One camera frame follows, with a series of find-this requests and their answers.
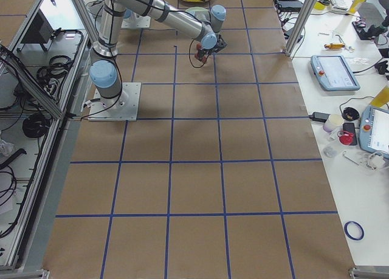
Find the red object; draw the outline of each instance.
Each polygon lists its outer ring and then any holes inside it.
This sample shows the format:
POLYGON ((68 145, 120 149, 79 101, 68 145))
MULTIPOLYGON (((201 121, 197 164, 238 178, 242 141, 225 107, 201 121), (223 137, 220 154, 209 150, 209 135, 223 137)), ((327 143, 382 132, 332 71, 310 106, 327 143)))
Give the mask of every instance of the red object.
POLYGON ((339 141, 341 144, 350 145, 353 142, 354 134, 348 131, 339 131, 338 132, 339 141))

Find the blue joint cap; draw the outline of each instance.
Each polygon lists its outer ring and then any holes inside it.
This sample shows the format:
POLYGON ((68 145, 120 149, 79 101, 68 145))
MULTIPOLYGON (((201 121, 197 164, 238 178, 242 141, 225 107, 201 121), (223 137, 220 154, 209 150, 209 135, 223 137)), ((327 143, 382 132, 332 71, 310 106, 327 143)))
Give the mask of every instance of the blue joint cap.
POLYGON ((216 37, 216 34, 213 32, 210 32, 206 34, 204 37, 201 39, 201 46, 204 49, 212 49, 218 42, 218 39, 216 37))
POLYGON ((89 76, 96 87, 107 89, 115 83, 117 72, 112 63, 106 60, 99 60, 91 66, 89 76))
POLYGON ((126 12, 124 13, 124 18, 128 19, 133 14, 132 10, 126 9, 126 12))
POLYGON ((225 20, 225 14, 227 13, 222 5, 216 4, 211 9, 212 15, 219 21, 225 20))

